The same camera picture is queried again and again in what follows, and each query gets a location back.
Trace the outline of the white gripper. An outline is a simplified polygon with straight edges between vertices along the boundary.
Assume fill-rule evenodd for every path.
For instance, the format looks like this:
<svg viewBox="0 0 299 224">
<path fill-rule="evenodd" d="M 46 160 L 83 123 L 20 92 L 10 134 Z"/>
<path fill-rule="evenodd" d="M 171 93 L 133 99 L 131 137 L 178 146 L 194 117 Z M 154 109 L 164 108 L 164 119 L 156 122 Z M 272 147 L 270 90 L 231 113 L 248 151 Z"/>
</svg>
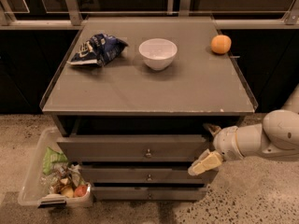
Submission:
<svg viewBox="0 0 299 224">
<path fill-rule="evenodd" d="M 211 123 L 204 123 L 203 126 L 214 137 L 213 146 L 218 152 L 205 150 L 189 167 L 189 175 L 196 176 L 217 168 L 222 165 L 223 160 L 237 161 L 244 158 L 236 142 L 237 126 L 224 129 Z"/>
</svg>

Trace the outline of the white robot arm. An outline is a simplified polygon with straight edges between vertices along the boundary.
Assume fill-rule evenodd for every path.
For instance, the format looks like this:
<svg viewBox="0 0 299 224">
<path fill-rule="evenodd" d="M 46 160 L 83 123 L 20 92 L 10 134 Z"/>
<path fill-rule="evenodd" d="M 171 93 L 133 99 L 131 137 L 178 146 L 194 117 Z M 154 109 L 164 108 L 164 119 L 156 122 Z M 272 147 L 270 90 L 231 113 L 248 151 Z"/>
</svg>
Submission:
<svg viewBox="0 0 299 224">
<path fill-rule="evenodd" d="M 225 161 L 260 157 L 271 161 L 299 160 L 299 85 L 281 109 L 267 113 L 258 124 L 221 128 L 205 123 L 213 136 L 213 151 L 206 149 L 192 163 L 188 174 L 197 176 L 221 166 Z"/>
</svg>

